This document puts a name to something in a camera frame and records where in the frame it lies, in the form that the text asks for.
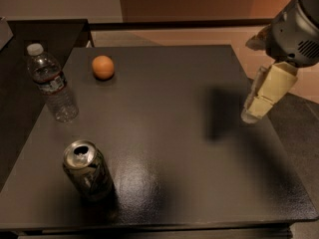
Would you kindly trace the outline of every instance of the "soda can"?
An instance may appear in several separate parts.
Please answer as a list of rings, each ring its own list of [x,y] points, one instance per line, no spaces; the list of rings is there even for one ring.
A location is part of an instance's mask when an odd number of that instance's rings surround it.
[[[104,157],[90,141],[77,140],[65,149],[63,169],[81,196],[90,202],[105,198],[113,189]]]

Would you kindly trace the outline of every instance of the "bottle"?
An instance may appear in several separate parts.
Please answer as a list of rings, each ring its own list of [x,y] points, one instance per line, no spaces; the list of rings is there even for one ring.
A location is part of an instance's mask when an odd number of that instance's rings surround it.
[[[59,62],[51,54],[44,52],[41,44],[31,44],[27,51],[29,74],[54,118],[60,122],[75,118],[79,110]]]

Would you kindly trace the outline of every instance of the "bottle label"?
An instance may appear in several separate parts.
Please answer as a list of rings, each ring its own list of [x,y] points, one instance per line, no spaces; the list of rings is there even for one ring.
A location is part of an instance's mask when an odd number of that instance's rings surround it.
[[[46,82],[35,82],[43,95],[54,95],[67,86],[67,79],[61,71],[59,75],[55,76]]]

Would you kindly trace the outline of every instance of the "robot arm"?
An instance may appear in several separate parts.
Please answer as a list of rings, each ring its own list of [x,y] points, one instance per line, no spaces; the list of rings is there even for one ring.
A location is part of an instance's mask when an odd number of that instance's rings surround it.
[[[247,46],[275,60],[260,68],[242,112],[248,123],[262,119],[297,82],[299,68],[319,62],[319,0],[291,0]]]

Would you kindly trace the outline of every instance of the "bottle cap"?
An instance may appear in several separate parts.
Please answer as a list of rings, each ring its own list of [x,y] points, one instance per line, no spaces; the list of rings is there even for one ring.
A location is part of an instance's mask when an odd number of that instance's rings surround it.
[[[43,47],[41,44],[30,44],[27,51],[30,56],[38,56],[43,53]]]

